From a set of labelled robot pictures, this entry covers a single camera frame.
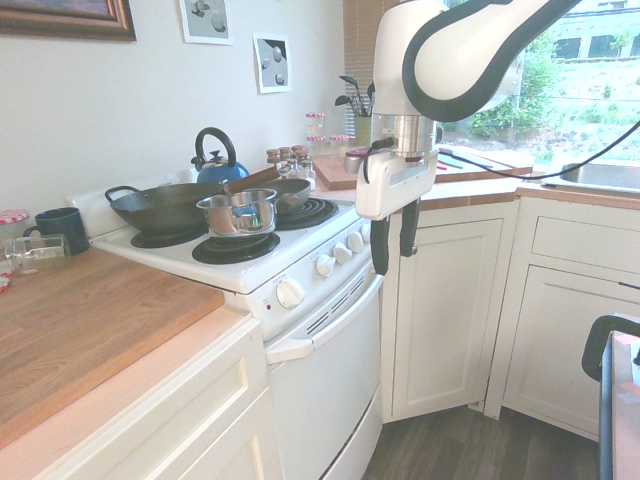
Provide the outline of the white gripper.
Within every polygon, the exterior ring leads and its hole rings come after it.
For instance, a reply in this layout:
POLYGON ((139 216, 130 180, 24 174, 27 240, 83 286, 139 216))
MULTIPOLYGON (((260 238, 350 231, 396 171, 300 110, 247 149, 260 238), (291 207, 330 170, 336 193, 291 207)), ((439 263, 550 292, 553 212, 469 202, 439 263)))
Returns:
POLYGON ((369 182, 360 166, 356 186, 355 208, 360 217, 371 219, 370 248, 373 266, 378 275, 388 271, 388 236, 390 219, 402 210, 399 236, 400 255, 411 257, 415 250, 415 235, 420 216, 421 198, 434 185, 438 150, 432 150, 417 162, 407 162, 394 151, 371 154, 367 162, 369 182))

